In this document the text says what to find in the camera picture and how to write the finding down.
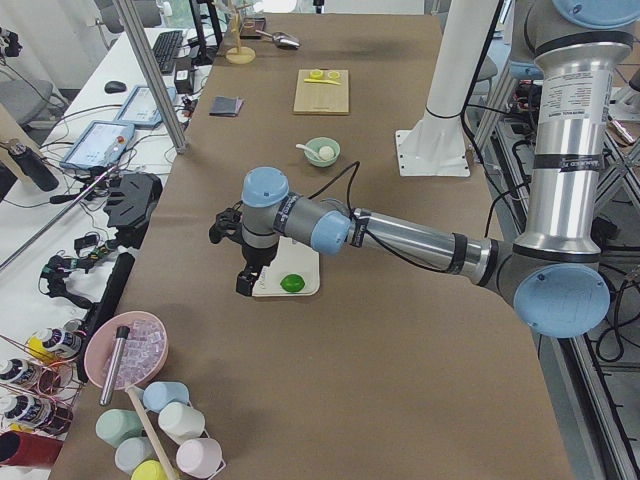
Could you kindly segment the white ceramic spoon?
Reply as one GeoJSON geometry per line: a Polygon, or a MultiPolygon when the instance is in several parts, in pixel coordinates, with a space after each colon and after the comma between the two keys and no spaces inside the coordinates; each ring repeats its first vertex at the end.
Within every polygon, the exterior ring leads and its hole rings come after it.
{"type": "Polygon", "coordinates": [[[315,150],[309,148],[305,144],[296,144],[295,147],[300,149],[300,150],[303,150],[305,153],[307,153],[307,154],[309,154],[309,155],[311,155],[313,157],[320,158],[318,152],[316,152],[315,150]]]}

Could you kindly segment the cream rabbit tray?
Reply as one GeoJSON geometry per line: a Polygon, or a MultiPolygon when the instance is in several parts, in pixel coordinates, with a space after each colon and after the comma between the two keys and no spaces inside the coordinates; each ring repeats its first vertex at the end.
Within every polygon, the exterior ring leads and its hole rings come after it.
{"type": "Polygon", "coordinates": [[[320,288],[319,254],[291,238],[279,238],[275,259],[264,268],[264,277],[254,285],[253,297],[311,296],[320,288]],[[290,273],[304,278],[306,286],[300,293],[286,293],[280,287],[282,278],[290,273]]]}

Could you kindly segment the grey folded cloth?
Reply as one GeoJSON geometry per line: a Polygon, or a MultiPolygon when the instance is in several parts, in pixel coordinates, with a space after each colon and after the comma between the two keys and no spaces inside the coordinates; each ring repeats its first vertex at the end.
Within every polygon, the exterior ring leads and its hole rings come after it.
{"type": "Polygon", "coordinates": [[[235,117],[244,104],[240,97],[216,96],[209,110],[210,116],[235,117]]]}

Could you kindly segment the metal muddler tool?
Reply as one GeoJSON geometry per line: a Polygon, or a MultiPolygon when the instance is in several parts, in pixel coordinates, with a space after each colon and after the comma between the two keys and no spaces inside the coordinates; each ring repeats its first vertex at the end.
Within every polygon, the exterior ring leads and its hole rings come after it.
{"type": "Polygon", "coordinates": [[[106,372],[104,384],[102,386],[99,398],[100,406],[108,406],[111,402],[129,334],[130,328],[128,326],[119,326],[117,328],[111,360],[106,372]]]}

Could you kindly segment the bamboo cutting board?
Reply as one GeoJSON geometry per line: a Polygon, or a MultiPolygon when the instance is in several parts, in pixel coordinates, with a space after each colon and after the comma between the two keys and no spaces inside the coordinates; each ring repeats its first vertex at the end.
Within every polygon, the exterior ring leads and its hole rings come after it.
{"type": "Polygon", "coordinates": [[[339,71],[341,86],[312,84],[303,82],[309,72],[315,69],[300,69],[297,74],[293,113],[297,115],[348,115],[350,113],[349,71],[344,69],[318,69],[327,79],[330,70],[339,71]]]}

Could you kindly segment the upper teach pendant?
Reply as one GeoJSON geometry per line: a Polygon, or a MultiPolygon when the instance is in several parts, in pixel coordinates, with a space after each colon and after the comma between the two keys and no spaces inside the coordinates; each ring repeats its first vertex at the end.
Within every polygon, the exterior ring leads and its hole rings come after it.
{"type": "Polygon", "coordinates": [[[92,121],[65,154],[60,167],[88,171],[115,164],[133,139],[135,126],[130,122],[92,121]]]}

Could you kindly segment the white cup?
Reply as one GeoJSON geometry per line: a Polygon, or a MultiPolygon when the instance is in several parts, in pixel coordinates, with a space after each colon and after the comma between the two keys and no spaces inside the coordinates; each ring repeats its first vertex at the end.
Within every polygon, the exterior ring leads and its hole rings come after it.
{"type": "Polygon", "coordinates": [[[189,405],[171,402],[160,411],[158,424],[171,440],[181,445],[204,433],[205,417],[189,405]]]}

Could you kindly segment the pink cup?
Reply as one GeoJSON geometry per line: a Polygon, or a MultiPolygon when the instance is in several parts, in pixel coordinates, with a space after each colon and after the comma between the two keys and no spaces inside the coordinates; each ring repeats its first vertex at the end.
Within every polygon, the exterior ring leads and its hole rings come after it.
{"type": "Polygon", "coordinates": [[[176,462],[182,472],[206,479],[220,470],[223,464],[222,449],[218,441],[212,438],[187,440],[178,448],[176,462]]]}

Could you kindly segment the black keyboard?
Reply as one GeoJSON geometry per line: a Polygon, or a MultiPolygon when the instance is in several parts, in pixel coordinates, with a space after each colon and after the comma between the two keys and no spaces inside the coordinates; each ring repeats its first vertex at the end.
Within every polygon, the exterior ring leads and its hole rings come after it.
{"type": "Polygon", "coordinates": [[[162,32],[156,38],[152,52],[162,75],[169,75],[173,72],[176,55],[182,47],[182,41],[183,32],[181,30],[162,32]]]}

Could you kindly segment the shiny metal scoop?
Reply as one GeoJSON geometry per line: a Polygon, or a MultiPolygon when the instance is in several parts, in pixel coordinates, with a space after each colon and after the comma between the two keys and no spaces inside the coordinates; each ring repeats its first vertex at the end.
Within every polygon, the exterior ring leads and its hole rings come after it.
{"type": "Polygon", "coordinates": [[[277,48],[297,50],[301,46],[300,41],[296,37],[285,32],[268,33],[263,30],[257,30],[257,33],[262,37],[268,38],[277,48]]]}

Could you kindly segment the green cup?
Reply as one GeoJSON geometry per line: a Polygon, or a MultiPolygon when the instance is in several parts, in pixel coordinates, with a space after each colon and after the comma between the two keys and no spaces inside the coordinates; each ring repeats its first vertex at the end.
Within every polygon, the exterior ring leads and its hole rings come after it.
{"type": "Polygon", "coordinates": [[[134,410],[110,409],[96,421],[95,432],[99,439],[118,448],[127,439],[140,437],[143,426],[134,410]]]}

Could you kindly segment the black water bottle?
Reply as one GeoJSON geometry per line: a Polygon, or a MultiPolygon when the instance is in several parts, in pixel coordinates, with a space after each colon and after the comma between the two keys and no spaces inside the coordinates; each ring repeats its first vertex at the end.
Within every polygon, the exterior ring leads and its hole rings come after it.
{"type": "Polygon", "coordinates": [[[58,179],[44,165],[42,158],[30,147],[18,139],[2,142],[1,146],[40,190],[50,192],[59,186],[58,179]]]}

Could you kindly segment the grey blue cup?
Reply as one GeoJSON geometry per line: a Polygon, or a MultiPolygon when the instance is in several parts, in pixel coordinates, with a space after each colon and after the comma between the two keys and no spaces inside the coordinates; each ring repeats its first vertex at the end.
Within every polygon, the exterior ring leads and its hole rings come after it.
{"type": "Polygon", "coordinates": [[[117,447],[114,461],[120,471],[131,476],[141,463],[155,458],[155,451],[147,437],[133,437],[117,447]]]}

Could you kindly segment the yellow cup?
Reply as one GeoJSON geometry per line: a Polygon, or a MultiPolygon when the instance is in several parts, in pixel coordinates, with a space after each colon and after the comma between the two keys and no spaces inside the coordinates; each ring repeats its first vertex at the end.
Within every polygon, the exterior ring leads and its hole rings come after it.
{"type": "Polygon", "coordinates": [[[158,460],[146,460],[133,471],[131,480],[167,480],[168,477],[158,460]]]}

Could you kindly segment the aluminium frame post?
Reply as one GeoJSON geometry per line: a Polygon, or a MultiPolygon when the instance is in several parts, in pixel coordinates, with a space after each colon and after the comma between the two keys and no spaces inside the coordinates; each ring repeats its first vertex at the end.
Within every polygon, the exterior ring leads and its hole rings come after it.
{"type": "Polygon", "coordinates": [[[132,0],[114,0],[113,3],[176,153],[185,153],[187,141],[182,124],[177,119],[134,2],[132,0]]]}

